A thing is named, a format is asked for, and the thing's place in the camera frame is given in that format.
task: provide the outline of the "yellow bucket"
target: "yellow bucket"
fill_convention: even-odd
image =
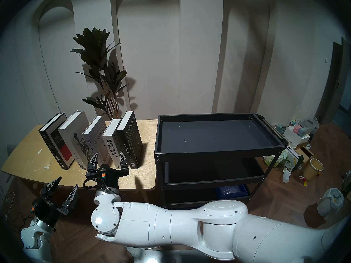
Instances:
[[[319,172],[324,169],[322,162],[318,159],[311,158],[308,165],[305,167],[304,177],[311,181],[313,180]]]

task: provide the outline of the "cart handle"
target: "cart handle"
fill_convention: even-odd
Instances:
[[[280,139],[280,141],[285,140],[285,138],[281,134],[279,134],[278,131],[273,126],[271,126],[271,124],[268,121],[266,121],[265,117],[259,114],[255,114],[255,115]]]

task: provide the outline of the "wooden table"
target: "wooden table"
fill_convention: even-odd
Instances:
[[[137,121],[143,143],[142,166],[129,169],[129,175],[119,178],[120,190],[153,190],[156,181],[154,159],[157,120]],[[38,183],[50,183],[62,177],[60,186],[73,188],[78,184],[83,188],[86,170],[82,170],[74,160],[68,170],[63,170],[39,134],[43,125],[37,125],[13,150],[1,170],[5,173]]]

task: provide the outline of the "wooden floor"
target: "wooden floor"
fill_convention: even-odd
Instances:
[[[327,228],[344,216],[351,213],[351,204],[345,199],[343,208],[332,213],[326,218],[322,218],[317,213],[317,202],[324,192],[335,187],[341,190],[341,175],[351,169],[351,140],[334,123],[321,125],[311,142],[313,153],[322,152],[324,170],[320,176],[307,186],[299,180],[297,174],[292,174],[289,183],[283,183],[282,168],[273,168],[267,179],[261,185],[255,196],[247,204],[250,214],[260,215],[271,219],[289,222],[291,224],[312,227]],[[263,169],[267,166],[263,158],[258,158]],[[23,182],[15,179],[9,189],[15,191],[15,199],[11,208],[9,219],[13,221],[18,211],[26,217],[29,214],[32,201],[36,196],[29,190],[33,183]],[[40,190],[38,185],[34,193]],[[55,193],[55,199],[62,203],[67,198],[70,190],[59,189]],[[70,216],[61,216],[56,225],[56,232],[52,234],[52,257],[54,262],[133,262],[133,258],[120,245],[109,244],[98,241],[94,236],[97,234],[90,223],[90,216],[95,208],[93,202],[94,192],[80,190],[80,199],[75,210]],[[159,202],[157,190],[148,194],[151,203]],[[124,201],[142,201],[141,194],[128,192]],[[9,205],[5,205],[3,213],[7,213]],[[21,225],[21,220],[17,219],[15,224]],[[18,242],[21,243],[20,235],[16,234]]]

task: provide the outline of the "blue bin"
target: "blue bin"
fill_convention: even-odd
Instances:
[[[238,198],[238,197],[243,197],[243,196],[247,196],[248,195],[248,192],[247,192],[247,190],[246,190],[244,185],[237,185],[237,187],[240,190],[239,192],[228,193],[228,194],[223,194],[222,190],[227,190],[230,187],[215,188],[218,199],[232,199],[232,198]]]

